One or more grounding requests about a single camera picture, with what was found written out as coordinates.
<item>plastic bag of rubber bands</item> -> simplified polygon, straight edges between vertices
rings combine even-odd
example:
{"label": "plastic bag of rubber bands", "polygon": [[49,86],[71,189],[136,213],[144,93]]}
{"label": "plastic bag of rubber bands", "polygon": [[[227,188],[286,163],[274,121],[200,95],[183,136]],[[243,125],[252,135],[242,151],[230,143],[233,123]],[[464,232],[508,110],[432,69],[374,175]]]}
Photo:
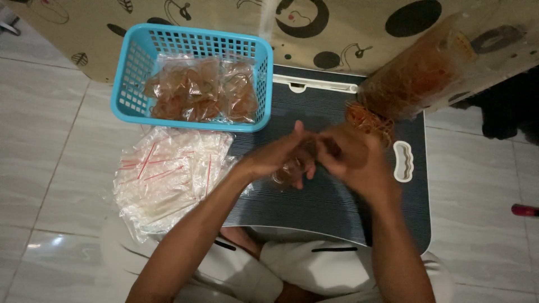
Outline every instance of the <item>plastic bag of rubber bands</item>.
{"label": "plastic bag of rubber bands", "polygon": [[254,123],[258,109],[254,89],[254,60],[229,54],[221,62],[222,115],[229,122]]}
{"label": "plastic bag of rubber bands", "polygon": [[220,111],[219,57],[160,54],[160,71],[146,82],[144,94],[156,98],[150,108],[158,119],[209,122]]}
{"label": "plastic bag of rubber bands", "polygon": [[133,238],[143,243],[163,235],[196,207],[237,162],[227,154],[233,139],[226,132],[155,127],[124,150],[113,194]]}

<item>white pants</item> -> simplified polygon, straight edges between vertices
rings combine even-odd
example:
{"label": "white pants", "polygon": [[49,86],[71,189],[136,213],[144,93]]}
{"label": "white pants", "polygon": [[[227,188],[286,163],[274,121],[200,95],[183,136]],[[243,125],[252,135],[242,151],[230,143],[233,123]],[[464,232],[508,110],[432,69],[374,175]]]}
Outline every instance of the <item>white pants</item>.
{"label": "white pants", "polygon": [[[133,241],[121,218],[109,217],[101,231],[103,259],[125,300],[157,242]],[[450,303],[454,284],[431,253],[422,256],[437,303]],[[260,261],[217,238],[177,302],[273,303],[282,281],[330,297],[324,303],[382,302],[375,285],[371,250],[351,243],[268,242]]]}

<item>knee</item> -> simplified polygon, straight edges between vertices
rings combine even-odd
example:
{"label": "knee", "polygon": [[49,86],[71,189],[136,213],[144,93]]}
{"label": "knee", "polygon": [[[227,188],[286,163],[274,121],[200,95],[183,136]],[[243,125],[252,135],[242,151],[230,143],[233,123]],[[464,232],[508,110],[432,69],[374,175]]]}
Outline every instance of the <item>knee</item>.
{"label": "knee", "polygon": [[421,257],[429,275],[436,303],[451,303],[455,283],[447,267],[435,255],[426,252]]}

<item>blue plastic basket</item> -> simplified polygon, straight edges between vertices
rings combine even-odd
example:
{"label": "blue plastic basket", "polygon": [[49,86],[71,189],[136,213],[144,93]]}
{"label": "blue plastic basket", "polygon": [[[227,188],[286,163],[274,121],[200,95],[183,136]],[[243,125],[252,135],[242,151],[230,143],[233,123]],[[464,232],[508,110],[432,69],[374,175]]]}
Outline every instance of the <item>blue plastic basket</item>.
{"label": "blue plastic basket", "polygon": [[[143,94],[146,80],[158,72],[159,54],[193,54],[195,58],[235,55],[254,58],[254,86],[258,110],[253,124],[211,121],[184,122],[152,118],[154,98]],[[256,132],[266,126],[271,115],[273,51],[262,38],[237,33],[194,29],[191,27],[138,24],[131,27],[122,44],[114,88],[110,97],[112,112],[125,122],[169,127]]]}

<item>dark gray desk surface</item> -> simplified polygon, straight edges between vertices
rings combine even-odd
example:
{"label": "dark gray desk surface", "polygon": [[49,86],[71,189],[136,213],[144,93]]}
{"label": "dark gray desk surface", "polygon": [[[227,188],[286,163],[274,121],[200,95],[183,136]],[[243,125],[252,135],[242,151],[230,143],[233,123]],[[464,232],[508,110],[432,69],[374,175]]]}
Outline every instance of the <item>dark gray desk surface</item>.
{"label": "dark gray desk surface", "polygon": [[[347,83],[364,78],[298,68],[274,66],[275,74]],[[355,96],[324,89],[307,88],[292,92],[287,85],[273,84],[272,116],[268,125],[256,133],[236,133],[231,152],[242,155],[285,134],[302,120],[306,129],[319,132],[344,120],[345,102]],[[402,209],[406,224],[423,253],[431,240],[429,190],[425,154],[424,117],[396,124],[396,139],[408,142],[413,152],[413,179],[401,183]],[[388,160],[394,166],[393,150]],[[370,212],[360,197],[352,194],[340,181],[318,166],[313,180],[305,180],[303,190],[276,189],[269,181],[254,183],[254,191],[242,197],[228,216],[227,226],[278,226],[317,232],[370,246]]]}

